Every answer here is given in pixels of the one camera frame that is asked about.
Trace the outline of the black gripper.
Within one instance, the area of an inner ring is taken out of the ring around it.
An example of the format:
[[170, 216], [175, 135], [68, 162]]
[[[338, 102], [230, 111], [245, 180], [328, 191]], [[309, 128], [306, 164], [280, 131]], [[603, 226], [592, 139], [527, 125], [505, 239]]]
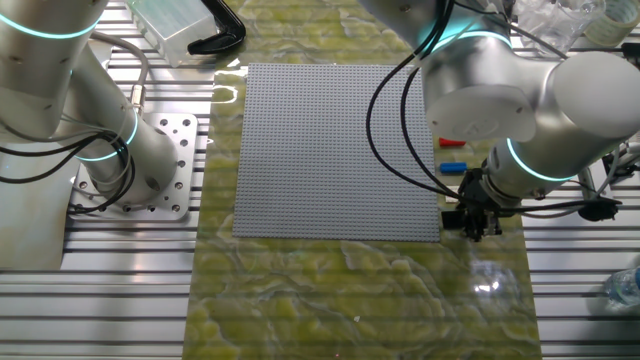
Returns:
[[484, 234], [501, 235], [502, 228], [498, 217], [506, 216], [506, 212], [483, 187], [483, 179], [484, 172], [481, 168], [469, 169], [458, 188], [458, 194], [462, 199], [456, 209], [464, 220], [465, 235], [474, 242], [480, 242]]

